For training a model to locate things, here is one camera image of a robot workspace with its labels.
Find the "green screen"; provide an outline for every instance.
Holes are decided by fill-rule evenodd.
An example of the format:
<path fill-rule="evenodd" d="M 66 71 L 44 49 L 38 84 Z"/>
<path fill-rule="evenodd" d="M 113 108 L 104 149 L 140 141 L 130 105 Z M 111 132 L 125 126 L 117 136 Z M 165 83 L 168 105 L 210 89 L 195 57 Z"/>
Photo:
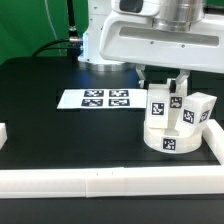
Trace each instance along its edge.
<path fill-rule="evenodd" d="M 79 35 L 88 27 L 87 0 L 73 0 Z M 223 0 L 209 0 L 223 5 Z M 65 0 L 48 0 L 49 12 L 59 39 L 68 38 L 68 16 Z M 0 64 L 13 57 L 31 56 L 42 45 L 54 40 L 48 22 L 45 0 L 0 1 Z M 57 56 L 58 51 L 42 55 Z"/>

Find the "printed marker sheet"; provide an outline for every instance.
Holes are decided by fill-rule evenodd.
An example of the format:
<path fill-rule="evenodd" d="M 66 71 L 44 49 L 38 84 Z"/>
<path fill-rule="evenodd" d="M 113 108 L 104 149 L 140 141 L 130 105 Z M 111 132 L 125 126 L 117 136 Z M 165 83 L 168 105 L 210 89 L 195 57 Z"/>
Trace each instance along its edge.
<path fill-rule="evenodd" d="M 57 109 L 146 108 L 143 89 L 67 89 Z"/>

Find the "black table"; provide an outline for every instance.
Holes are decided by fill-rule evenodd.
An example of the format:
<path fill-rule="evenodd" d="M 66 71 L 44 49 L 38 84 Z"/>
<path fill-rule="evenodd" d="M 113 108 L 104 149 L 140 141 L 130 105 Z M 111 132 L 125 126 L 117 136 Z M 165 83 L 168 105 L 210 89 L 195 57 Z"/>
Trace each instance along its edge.
<path fill-rule="evenodd" d="M 163 83 L 175 69 L 147 68 Z M 218 96 L 212 118 L 223 125 L 224 76 L 192 72 L 189 92 Z M 94 72 L 66 58 L 17 58 L 0 67 L 0 122 L 8 141 L 0 169 L 188 166 L 219 164 L 209 147 L 168 155 L 143 141 L 143 109 L 56 109 L 64 89 L 138 88 L 134 70 Z M 219 223 L 223 195 L 0 200 L 1 223 Z"/>

